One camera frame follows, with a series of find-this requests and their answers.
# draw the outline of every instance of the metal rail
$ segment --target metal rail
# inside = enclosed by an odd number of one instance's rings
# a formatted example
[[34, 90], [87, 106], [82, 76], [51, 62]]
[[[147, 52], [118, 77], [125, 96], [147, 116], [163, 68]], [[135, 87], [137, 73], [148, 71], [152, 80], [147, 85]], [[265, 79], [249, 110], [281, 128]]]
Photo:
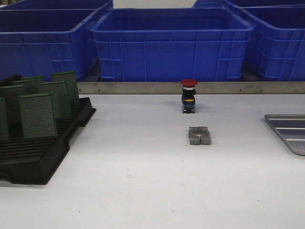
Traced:
[[[79, 94], [181, 94], [180, 83], [78, 83]], [[200, 82], [197, 94], [304, 94], [305, 82]]]

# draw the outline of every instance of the white work surface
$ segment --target white work surface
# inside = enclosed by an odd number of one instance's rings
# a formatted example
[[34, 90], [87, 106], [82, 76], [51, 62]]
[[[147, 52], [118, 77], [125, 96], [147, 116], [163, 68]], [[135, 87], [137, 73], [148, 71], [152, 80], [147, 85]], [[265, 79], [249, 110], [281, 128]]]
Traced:
[[[304, 229], [305, 157], [265, 114], [305, 95], [90, 95], [96, 113], [45, 186], [0, 181], [1, 229]], [[189, 126], [212, 145], [191, 146]]]

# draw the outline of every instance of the blue storage bin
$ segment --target blue storage bin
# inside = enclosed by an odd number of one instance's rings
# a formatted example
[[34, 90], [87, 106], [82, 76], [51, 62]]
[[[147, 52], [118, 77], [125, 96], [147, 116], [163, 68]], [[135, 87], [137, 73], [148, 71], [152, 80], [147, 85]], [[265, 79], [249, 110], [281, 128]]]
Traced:
[[305, 8], [245, 8], [246, 62], [265, 81], [305, 81]]
[[2, 7], [1, 10], [64, 10], [64, 9], [97, 9], [100, 15], [112, 0], [22, 0]]
[[124, 9], [92, 31], [115, 82], [238, 81], [252, 27], [225, 9]]
[[0, 10], [0, 79], [75, 70], [79, 81], [97, 59], [90, 31], [96, 10]]
[[304, 7], [305, 0], [223, 0], [224, 6], [242, 16], [245, 7]]
[[222, 8], [223, 0], [197, 0], [193, 8]]

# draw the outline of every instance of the aluminum tray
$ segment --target aluminum tray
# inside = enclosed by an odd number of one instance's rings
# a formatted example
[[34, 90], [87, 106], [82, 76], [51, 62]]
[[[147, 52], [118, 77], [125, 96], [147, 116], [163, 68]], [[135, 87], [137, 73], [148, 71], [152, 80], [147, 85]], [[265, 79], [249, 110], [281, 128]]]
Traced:
[[292, 152], [305, 156], [305, 114], [267, 114], [265, 119]]

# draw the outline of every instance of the black plastic tray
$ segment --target black plastic tray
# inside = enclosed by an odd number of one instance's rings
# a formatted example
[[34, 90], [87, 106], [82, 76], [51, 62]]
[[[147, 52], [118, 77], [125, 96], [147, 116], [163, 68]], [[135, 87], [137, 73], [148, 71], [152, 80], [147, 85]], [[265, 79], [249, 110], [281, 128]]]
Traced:
[[[19, 76], [1, 81], [0, 85], [16, 77]], [[56, 121], [57, 137], [0, 142], [0, 179], [15, 184], [47, 184], [70, 149], [69, 137], [77, 127], [86, 126], [95, 110], [89, 98], [82, 98], [80, 104], [72, 105], [71, 118]]]

